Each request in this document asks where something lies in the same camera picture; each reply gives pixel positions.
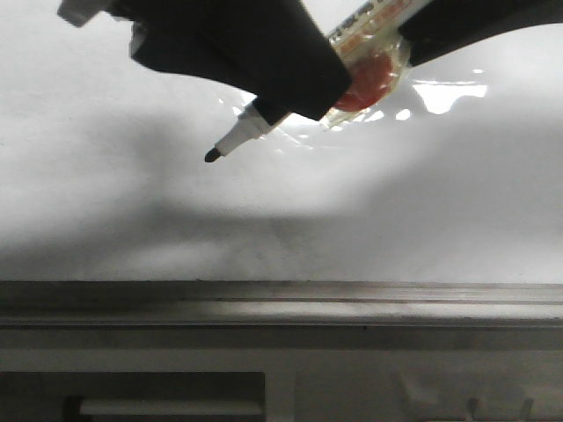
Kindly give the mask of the grey gripper block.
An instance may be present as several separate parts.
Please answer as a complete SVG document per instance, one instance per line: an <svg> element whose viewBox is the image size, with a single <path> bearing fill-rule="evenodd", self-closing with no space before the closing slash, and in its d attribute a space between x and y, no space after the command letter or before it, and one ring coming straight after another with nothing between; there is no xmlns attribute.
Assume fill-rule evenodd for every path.
<svg viewBox="0 0 563 422"><path fill-rule="evenodd" d="M112 4L113 0L62 0L57 16L74 27L83 27Z"/></svg>

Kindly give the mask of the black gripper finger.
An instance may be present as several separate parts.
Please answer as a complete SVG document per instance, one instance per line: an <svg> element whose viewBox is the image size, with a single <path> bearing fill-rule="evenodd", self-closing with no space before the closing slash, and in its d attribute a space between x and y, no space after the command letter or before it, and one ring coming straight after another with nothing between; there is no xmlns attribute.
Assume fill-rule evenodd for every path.
<svg viewBox="0 0 563 422"><path fill-rule="evenodd" d="M249 91L269 124L320 120L352 83L299 1L114 1L133 22L131 58L157 72Z"/></svg>
<svg viewBox="0 0 563 422"><path fill-rule="evenodd" d="M432 1L398 28L412 67L493 36L562 22L560 0Z"/></svg>

